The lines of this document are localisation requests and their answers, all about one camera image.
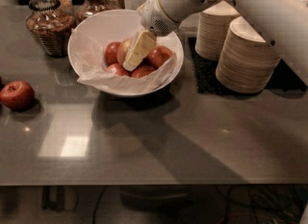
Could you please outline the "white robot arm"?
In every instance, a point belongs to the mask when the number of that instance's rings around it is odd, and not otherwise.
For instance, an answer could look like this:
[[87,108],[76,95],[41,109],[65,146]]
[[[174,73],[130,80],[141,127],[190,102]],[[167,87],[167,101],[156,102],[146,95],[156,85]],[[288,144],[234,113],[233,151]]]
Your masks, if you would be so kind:
[[[218,0],[125,0],[141,8],[141,24],[159,36],[177,29],[188,16]],[[269,43],[295,74],[308,84],[308,0],[223,0]]]

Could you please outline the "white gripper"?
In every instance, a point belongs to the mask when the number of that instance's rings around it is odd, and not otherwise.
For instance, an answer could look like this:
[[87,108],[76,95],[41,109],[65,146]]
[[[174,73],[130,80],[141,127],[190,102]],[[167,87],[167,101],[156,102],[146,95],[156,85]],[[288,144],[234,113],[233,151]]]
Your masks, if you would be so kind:
[[157,37],[165,37],[179,27],[162,6],[161,0],[146,0],[137,8],[141,25],[145,30],[137,32],[131,39],[123,67],[128,71],[135,70],[143,59],[153,50]]

